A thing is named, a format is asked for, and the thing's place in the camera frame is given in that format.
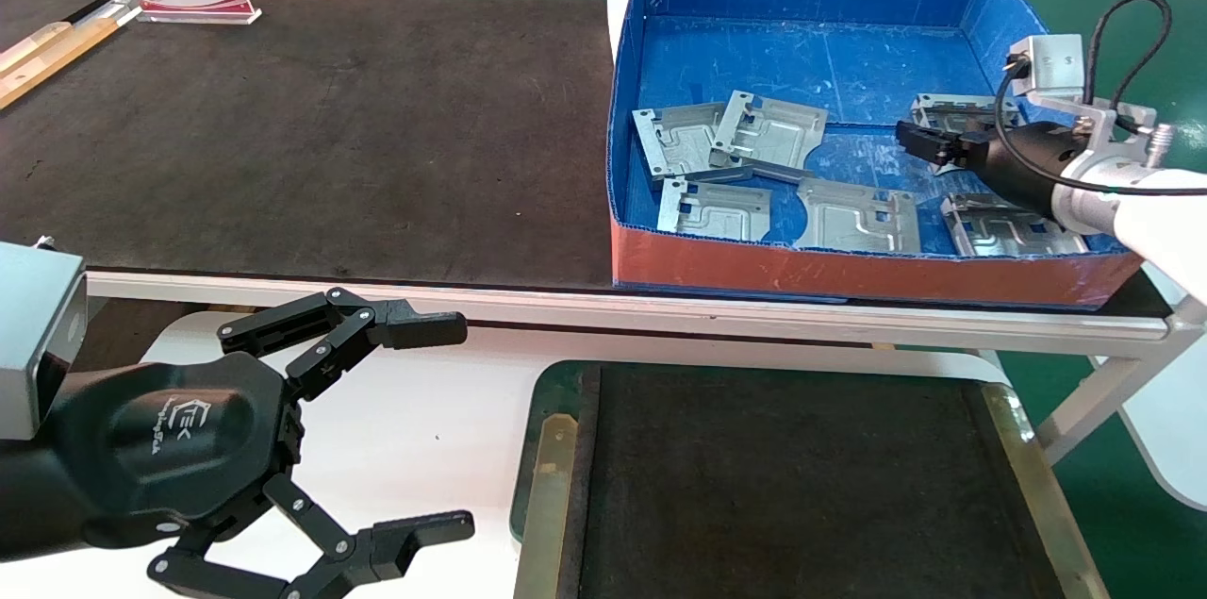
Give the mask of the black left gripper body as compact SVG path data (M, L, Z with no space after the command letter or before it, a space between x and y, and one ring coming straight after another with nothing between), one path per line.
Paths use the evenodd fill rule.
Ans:
M304 435L284 376L244 353L72 373L42 428L42 547L228 541L267 512Z

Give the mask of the right gripper clear-tip finger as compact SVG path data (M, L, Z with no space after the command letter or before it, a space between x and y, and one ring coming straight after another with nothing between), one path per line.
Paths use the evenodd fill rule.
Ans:
M944 175L954 171L981 174L990 156L989 146L940 146L935 151L932 173Z

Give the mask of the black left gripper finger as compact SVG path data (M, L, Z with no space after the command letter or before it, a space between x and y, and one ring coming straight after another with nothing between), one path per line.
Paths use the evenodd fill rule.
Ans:
M284 580L208 562L220 534L211 527L191 529L154 557L148 578L189 598L345 598L358 587L406 577L420 549L465 541L476 531L470 510L450 510L349 533L284 473L267 479L258 500L279 508L321 551L307 572Z
M292 400L314 401L378 348L459 345L470 325L461 312L415 312L406 300L367 301L345 287L255 312L217 328L226 354L263 357L313 342L286 366Z

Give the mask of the right gripper black-tip finger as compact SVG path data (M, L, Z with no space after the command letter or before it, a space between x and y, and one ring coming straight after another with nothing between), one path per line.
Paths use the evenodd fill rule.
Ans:
M931 129L905 121L894 126L894 138L914 158L966 158L975 146L960 132Z

